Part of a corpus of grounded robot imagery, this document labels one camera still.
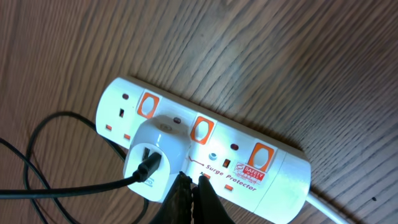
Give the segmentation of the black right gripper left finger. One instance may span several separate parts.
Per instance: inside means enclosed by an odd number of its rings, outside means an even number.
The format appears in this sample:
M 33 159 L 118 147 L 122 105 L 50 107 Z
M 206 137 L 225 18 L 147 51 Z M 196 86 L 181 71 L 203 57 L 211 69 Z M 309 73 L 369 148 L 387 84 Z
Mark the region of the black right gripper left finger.
M 182 171 L 173 182 L 150 224 L 190 224 L 192 221 L 192 179 Z

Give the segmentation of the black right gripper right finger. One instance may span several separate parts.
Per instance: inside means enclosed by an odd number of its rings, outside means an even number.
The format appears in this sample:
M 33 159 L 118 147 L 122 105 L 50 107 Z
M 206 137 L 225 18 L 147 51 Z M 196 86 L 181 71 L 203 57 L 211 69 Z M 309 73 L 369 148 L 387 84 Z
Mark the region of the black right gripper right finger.
M 201 175 L 192 188 L 194 224 L 234 224 L 220 202 L 208 177 Z

